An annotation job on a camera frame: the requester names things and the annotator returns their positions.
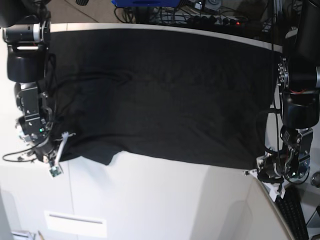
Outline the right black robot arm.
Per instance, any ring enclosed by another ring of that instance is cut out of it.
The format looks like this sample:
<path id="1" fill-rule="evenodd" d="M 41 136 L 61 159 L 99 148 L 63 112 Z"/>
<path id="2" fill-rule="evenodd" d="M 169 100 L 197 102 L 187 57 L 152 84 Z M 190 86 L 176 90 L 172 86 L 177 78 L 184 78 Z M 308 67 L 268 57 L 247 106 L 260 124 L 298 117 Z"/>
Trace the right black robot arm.
<path id="1" fill-rule="evenodd" d="M 49 53 L 51 13 L 46 0 L 2 0 L 0 27 L 7 45 L 7 77 L 15 83 L 14 94 L 22 116 L 16 120 L 19 137 L 29 149 L 19 152 L 48 163 L 51 167 L 60 160 L 59 147 L 50 134 L 54 125 L 56 105 L 40 81 L 48 72 L 55 72 L 55 57 Z"/>

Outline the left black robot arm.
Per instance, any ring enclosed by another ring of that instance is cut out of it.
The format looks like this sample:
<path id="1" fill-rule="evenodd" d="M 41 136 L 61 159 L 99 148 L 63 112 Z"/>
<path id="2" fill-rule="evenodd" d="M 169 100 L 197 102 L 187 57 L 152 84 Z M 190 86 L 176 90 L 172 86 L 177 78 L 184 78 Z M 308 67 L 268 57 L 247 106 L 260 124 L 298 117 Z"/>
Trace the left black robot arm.
<path id="1" fill-rule="evenodd" d="M 266 148 L 256 159 L 257 179 L 265 184 L 284 181 L 301 185 L 310 174 L 313 127 L 320 120 L 320 2 L 304 0 L 295 41 L 284 42 L 278 63 L 280 107 L 258 113 L 281 117 L 277 126 L 282 149 Z"/>

